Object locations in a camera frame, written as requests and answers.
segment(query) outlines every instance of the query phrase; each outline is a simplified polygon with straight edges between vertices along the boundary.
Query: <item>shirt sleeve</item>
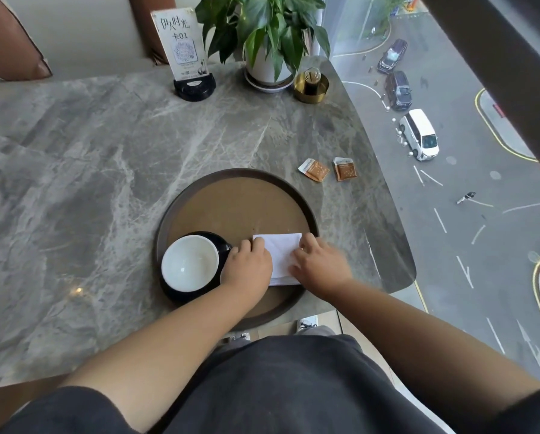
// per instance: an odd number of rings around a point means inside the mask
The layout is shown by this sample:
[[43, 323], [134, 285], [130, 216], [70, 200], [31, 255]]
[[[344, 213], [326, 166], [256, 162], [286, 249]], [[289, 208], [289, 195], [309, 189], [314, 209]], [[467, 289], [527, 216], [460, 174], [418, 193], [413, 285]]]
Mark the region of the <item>shirt sleeve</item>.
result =
[[540, 390], [495, 417], [487, 434], [540, 434]]
[[105, 395], [86, 387], [61, 387], [30, 402], [0, 434], [137, 434]]

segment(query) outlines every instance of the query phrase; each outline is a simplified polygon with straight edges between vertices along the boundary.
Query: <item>folded napkin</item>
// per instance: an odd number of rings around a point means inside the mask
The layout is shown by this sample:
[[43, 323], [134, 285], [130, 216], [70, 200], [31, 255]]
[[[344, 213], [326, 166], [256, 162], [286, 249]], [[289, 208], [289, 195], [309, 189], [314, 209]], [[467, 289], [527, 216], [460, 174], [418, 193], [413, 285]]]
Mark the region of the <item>folded napkin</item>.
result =
[[295, 263], [291, 254], [300, 246], [302, 233], [255, 234], [254, 239], [263, 237], [266, 249], [272, 256], [272, 279], [270, 286], [299, 285], [300, 282], [290, 275], [288, 266]]

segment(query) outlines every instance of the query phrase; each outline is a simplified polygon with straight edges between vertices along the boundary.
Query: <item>car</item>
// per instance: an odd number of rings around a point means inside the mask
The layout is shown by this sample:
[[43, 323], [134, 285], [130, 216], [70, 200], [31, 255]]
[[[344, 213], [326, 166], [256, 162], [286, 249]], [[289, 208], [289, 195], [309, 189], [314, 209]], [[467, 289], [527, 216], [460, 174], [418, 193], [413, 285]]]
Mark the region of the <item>car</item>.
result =
[[384, 89], [393, 109], [405, 110], [413, 104], [409, 80], [404, 72], [397, 70], [390, 73], [384, 82]]
[[377, 70], [379, 72], [389, 74], [392, 70], [394, 70], [396, 64], [398, 64], [398, 61], [401, 60], [404, 52], [406, 51], [406, 47], [408, 47], [408, 43], [404, 41], [404, 39], [397, 39], [394, 43], [392, 43], [390, 49], [386, 50], [384, 55], [382, 55], [382, 59], [376, 66]]
[[436, 132], [421, 109], [411, 109], [399, 121], [406, 142], [414, 158], [419, 161], [432, 160], [439, 153]]

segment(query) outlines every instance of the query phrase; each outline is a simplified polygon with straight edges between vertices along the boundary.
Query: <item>person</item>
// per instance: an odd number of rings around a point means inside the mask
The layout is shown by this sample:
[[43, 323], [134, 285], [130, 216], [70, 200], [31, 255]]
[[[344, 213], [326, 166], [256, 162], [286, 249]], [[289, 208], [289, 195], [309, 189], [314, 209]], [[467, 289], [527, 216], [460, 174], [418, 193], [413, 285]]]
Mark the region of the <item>person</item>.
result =
[[476, 192], [468, 192], [460, 200], [457, 201], [457, 204], [461, 204], [464, 200], [469, 200], [471, 198], [474, 198], [476, 194], [477, 194]]
[[[304, 234], [293, 254], [293, 276], [360, 329], [456, 432], [540, 433], [539, 380], [354, 279], [344, 255], [321, 238]], [[348, 335], [240, 338], [239, 347], [214, 350], [262, 298], [271, 274], [264, 240], [242, 241], [219, 287], [92, 357], [0, 434], [443, 432]]]

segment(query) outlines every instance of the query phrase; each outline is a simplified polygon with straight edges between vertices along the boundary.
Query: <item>road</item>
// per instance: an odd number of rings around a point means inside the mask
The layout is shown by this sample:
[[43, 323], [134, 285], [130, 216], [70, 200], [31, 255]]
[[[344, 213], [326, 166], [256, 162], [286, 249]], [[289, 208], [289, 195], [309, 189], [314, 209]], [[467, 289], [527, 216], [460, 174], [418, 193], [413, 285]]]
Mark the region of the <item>road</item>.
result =
[[[397, 37], [409, 42], [398, 68], [410, 80], [413, 108], [424, 109], [438, 134], [440, 153], [429, 162], [408, 156], [391, 121], [403, 113], [387, 112], [365, 87], [383, 93], [384, 76], [368, 70]], [[475, 108], [480, 81], [430, 14], [395, 20], [382, 48], [333, 63], [343, 81], [364, 84], [347, 83], [347, 91], [399, 208], [429, 312], [540, 379], [529, 260], [540, 256], [540, 165], [498, 144]], [[468, 191], [487, 205], [457, 205]]]

